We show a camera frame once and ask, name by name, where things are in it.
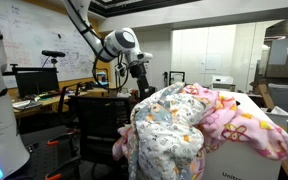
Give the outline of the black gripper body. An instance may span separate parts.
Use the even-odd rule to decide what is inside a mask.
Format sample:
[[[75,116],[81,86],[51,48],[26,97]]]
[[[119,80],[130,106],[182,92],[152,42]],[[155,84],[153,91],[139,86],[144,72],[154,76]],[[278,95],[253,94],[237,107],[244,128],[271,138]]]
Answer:
[[[146,70],[144,64],[137,64],[130,67],[130,73],[137,80],[140,99],[144,100],[156,92],[156,88],[150,86],[146,78]]]

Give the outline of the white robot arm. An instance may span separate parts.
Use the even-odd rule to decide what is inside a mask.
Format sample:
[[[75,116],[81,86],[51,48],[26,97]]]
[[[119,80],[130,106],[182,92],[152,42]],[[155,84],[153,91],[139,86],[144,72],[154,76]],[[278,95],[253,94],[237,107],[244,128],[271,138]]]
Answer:
[[[100,38],[88,20],[91,0],[62,0],[67,14],[81,36],[91,47],[97,60],[108,63],[123,54],[126,66],[133,78],[137,79],[140,98],[145,99],[155,91],[146,78],[144,64],[153,58],[151,53],[140,50],[136,34],[131,28],[117,29]]]

